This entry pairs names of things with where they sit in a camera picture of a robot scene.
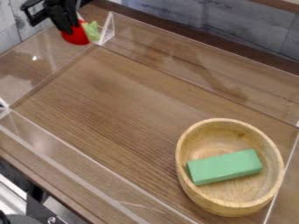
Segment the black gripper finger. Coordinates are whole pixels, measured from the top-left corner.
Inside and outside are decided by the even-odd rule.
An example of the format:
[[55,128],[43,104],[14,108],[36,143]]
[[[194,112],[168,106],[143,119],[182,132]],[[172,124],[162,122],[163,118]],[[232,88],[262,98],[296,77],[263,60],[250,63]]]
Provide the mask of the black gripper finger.
[[79,27],[79,17],[78,17],[78,0],[68,0],[68,14],[70,14],[70,22],[71,25]]
[[72,34],[71,21],[66,7],[60,4],[51,5],[48,7],[48,15],[56,28],[62,32]]

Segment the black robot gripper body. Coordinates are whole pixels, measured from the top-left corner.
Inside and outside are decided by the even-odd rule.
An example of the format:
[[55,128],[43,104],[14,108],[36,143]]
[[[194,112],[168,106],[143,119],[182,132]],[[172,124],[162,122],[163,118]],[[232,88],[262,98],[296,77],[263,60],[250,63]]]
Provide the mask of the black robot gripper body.
[[48,7],[60,4],[68,12],[68,0],[26,0],[20,6],[20,10],[27,16],[31,26],[36,26],[43,20],[50,18]]

